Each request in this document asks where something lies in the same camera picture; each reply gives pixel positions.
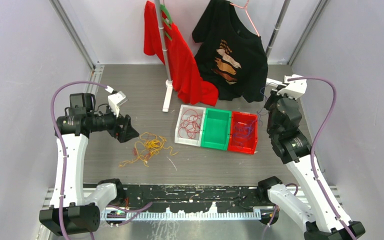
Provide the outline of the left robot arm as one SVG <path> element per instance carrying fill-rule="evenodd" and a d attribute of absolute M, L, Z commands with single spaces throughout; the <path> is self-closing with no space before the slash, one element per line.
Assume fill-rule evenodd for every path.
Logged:
<path fill-rule="evenodd" d="M 39 212 L 40 223 L 56 236 L 95 232 L 105 208 L 125 202 L 126 193 L 118 178 L 99 181 L 95 190 L 85 196 L 84 162 L 91 133 L 108 132 L 120 143 L 139 136 L 132 127 L 131 117 L 120 113 L 121 105 L 127 100 L 121 91 L 113 91 L 107 97 L 105 112 L 96 113 L 94 94 L 71 94 L 65 114 L 56 119 L 60 133 L 56 136 L 55 189 L 49 208 Z"/>

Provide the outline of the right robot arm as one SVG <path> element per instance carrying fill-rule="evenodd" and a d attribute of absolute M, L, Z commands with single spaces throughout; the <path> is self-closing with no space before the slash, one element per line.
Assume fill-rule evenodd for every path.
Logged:
<path fill-rule="evenodd" d="M 344 211 L 323 178 L 312 145 L 300 131 L 302 119 L 298 95 L 279 85 L 270 91 L 264 105 L 268 110 L 267 133 L 275 154 L 293 174 L 307 203 L 293 195 L 276 176 L 261 180 L 257 198 L 263 205 L 274 204 L 302 230 L 306 240 L 357 240 L 366 230 Z"/>

